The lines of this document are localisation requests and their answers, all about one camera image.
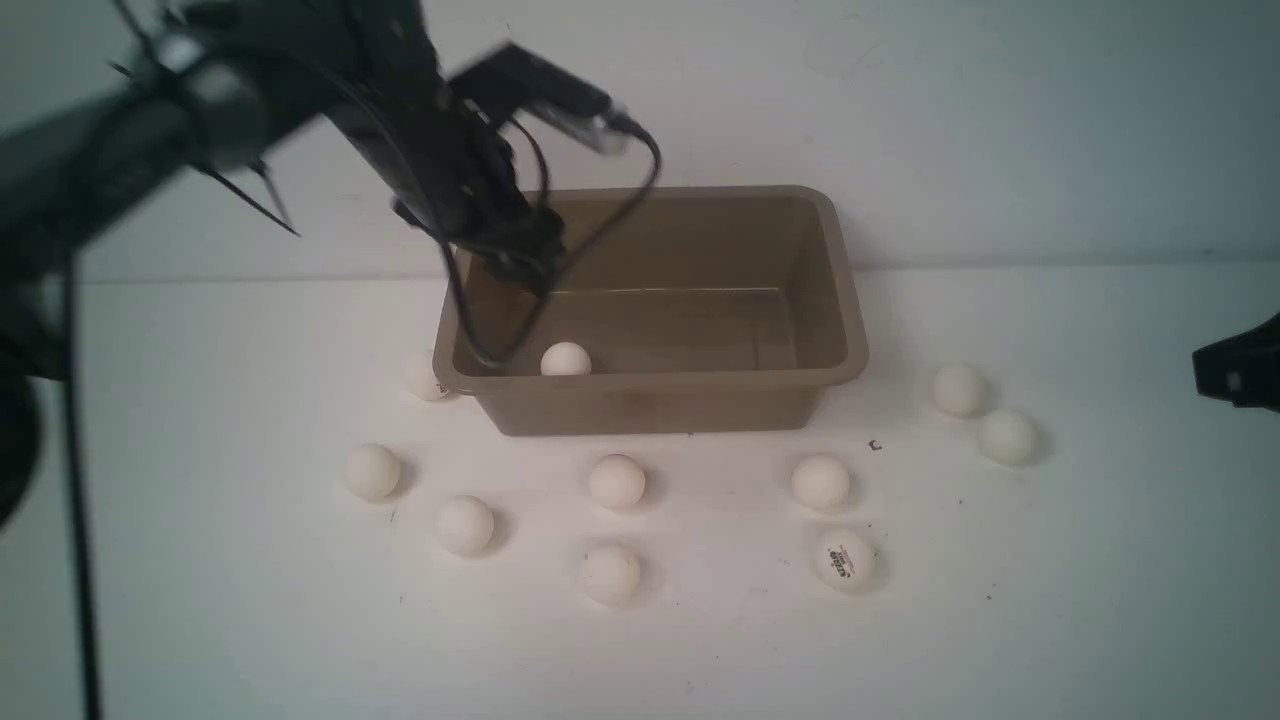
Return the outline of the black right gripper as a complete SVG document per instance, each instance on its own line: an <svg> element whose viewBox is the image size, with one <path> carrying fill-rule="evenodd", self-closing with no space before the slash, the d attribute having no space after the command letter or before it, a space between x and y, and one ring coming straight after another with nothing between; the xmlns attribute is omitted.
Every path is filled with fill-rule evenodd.
<svg viewBox="0 0 1280 720"><path fill-rule="evenodd" d="M1192 354L1198 395L1239 409L1279 411L1279 322L1220 340Z"/></svg>

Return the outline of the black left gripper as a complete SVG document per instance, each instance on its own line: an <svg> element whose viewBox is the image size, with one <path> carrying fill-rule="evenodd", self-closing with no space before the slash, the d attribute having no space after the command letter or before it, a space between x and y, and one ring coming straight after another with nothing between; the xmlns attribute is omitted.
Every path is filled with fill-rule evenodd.
<svg viewBox="0 0 1280 720"><path fill-rule="evenodd" d="M503 129L486 127L453 95L452 76L435 60L326 68L338 97L328 118L393 191L407 222L488 258L495 279L545 297L553 288L545 263L564 254L549 170L540 169L538 195L526 199Z"/></svg>

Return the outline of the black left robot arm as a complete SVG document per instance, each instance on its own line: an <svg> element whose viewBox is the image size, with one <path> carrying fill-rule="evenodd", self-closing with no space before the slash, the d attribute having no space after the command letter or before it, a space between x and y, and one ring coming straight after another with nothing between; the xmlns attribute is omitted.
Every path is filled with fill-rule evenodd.
<svg viewBox="0 0 1280 720"><path fill-rule="evenodd" d="M500 126L443 77L417 1L184 1L164 12L124 82L3 138L3 518L42 445L37 378L64 380L68 331L41 284L186 169L218 182L317 117L357 149L396 211L535 293L563 225L516 184Z"/></svg>

